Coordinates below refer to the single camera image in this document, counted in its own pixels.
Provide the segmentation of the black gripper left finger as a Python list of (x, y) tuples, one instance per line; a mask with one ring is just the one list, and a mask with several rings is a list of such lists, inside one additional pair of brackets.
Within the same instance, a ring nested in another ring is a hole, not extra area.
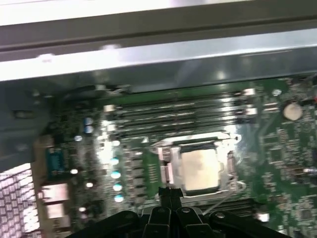
[(171, 220), (169, 187), (160, 187), (161, 206), (142, 216), (122, 211), (69, 235), (70, 238), (167, 238)]

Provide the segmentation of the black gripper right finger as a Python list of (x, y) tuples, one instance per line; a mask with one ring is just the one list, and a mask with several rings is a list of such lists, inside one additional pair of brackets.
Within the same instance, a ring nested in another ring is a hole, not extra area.
[(184, 207), (183, 193), (171, 189), (171, 207), (187, 238), (283, 238), (284, 234), (227, 211), (215, 211), (203, 218), (194, 208)]

